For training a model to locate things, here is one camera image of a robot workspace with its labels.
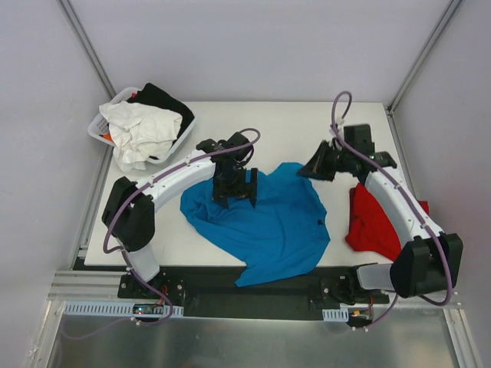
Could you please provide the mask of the red t-shirt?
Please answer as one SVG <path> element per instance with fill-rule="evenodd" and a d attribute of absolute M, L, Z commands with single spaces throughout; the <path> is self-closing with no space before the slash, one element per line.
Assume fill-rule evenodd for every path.
<path fill-rule="evenodd" d="M 396 261 L 406 242 L 400 239 L 377 200 L 360 183 L 349 191 L 349 228 L 345 241 L 353 251 L 372 251 Z"/>

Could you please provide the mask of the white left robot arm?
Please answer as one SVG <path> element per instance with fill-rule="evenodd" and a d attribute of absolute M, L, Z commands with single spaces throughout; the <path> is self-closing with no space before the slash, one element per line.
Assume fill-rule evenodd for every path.
<path fill-rule="evenodd" d="M 163 281 L 151 241 L 156 213 L 188 188 L 210 180 L 212 200 L 224 209 L 230 199 L 257 201 L 258 170 L 247 169 L 256 139 L 249 140 L 245 128 L 227 140 L 207 139 L 178 163 L 159 172 L 131 181 L 119 178 L 112 187 L 102 221 L 107 226 L 103 251 L 121 251 L 130 272 L 137 277 L 135 287 L 147 298 L 156 297 Z"/>

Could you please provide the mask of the black robot base mount plate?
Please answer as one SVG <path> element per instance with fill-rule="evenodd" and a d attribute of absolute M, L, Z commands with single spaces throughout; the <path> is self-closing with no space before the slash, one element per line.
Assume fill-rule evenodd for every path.
<path fill-rule="evenodd" d="M 322 312 L 341 305 L 385 306 L 389 297 L 364 291 L 354 268 L 317 267 L 313 271 L 247 287 L 236 286 L 242 267 L 166 267 L 142 286 L 126 273 L 118 286 L 120 299 L 156 301 L 165 294 L 187 317 L 266 320 L 320 320 Z"/>

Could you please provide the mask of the blue t-shirt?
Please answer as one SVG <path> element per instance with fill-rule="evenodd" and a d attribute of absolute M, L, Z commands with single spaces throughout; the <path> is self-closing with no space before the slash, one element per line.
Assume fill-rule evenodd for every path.
<path fill-rule="evenodd" d="M 312 271 L 331 240 L 327 211 L 311 181 L 298 176 L 300 163 L 281 163 L 258 174 L 255 205 L 232 199 L 228 208 L 212 200 L 213 183 L 187 189 L 180 211 L 206 240 L 244 262 L 235 284 L 248 287 Z"/>

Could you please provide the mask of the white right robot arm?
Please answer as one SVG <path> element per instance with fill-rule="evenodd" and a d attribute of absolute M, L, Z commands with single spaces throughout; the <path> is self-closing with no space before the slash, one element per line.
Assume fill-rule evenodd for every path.
<path fill-rule="evenodd" d="M 367 124 L 344 127 L 331 141 L 322 141 L 299 176 L 333 181 L 337 173 L 350 173 L 374 197 L 394 227 L 401 248 L 390 264 L 355 268 L 356 277 L 345 283 L 350 301 L 361 303 L 375 289 L 394 291 L 402 298 L 423 297 L 456 287 L 463 241 L 446 233 L 409 192 L 387 152 L 378 152 Z"/>

